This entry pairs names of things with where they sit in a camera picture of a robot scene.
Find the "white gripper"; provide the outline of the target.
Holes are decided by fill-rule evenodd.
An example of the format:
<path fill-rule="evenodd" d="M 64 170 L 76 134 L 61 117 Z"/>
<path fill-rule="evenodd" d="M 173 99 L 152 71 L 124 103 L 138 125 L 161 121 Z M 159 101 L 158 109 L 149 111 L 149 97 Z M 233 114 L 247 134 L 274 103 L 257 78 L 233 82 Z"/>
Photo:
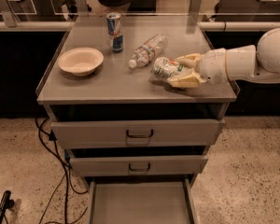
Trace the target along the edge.
<path fill-rule="evenodd" d="M 175 61 L 190 68 L 181 74 L 169 77 L 167 82 L 174 88 L 197 88 L 207 81 L 212 84 L 226 83 L 226 50 L 212 49 L 204 55 L 191 53 L 175 58 Z M 193 68 L 199 65 L 199 73 Z"/>

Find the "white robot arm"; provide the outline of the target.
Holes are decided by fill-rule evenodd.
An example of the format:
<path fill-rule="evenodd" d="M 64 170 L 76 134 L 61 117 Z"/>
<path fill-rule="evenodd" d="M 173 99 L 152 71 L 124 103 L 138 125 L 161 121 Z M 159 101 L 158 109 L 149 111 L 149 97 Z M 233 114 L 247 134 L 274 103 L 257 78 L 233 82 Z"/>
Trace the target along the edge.
<path fill-rule="evenodd" d="M 244 80 L 260 84 L 280 83 L 280 28 L 265 33 L 258 44 L 235 49 L 212 49 L 175 59 L 186 70 L 167 79 L 172 87 L 194 88 L 202 83 Z"/>

